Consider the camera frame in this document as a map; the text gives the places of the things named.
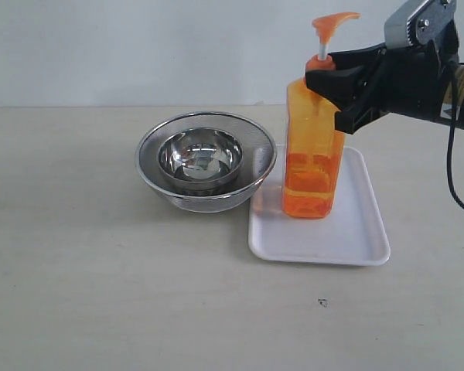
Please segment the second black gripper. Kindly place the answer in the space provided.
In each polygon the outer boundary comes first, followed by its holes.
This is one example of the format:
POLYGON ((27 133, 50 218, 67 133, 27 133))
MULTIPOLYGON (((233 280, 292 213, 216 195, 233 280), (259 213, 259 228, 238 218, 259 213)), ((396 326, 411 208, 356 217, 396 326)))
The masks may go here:
POLYGON ((453 19, 424 46, 387 49, 377 44, 330 52, 336 69, 306 70, 305 82, 337 108, 334 127, 345 134, 355 134, 389 111, 426 121, 457 121, 458 51, 459 36, 453 19), (386 51, 391 65, 370 67, 386 51))

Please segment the second grey black robot arm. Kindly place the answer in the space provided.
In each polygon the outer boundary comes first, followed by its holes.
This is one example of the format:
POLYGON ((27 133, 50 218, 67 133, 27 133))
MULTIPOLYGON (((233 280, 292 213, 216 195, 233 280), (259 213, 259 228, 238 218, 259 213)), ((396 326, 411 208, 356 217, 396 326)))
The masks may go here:
POLYGON ((388 49, 383 43, 332 53, 334 70, 309 67, 307 87, 334 104, 335 129, 354 134, 387 114, 464 130, 464 63, 450 21, 423 46, 388 49))

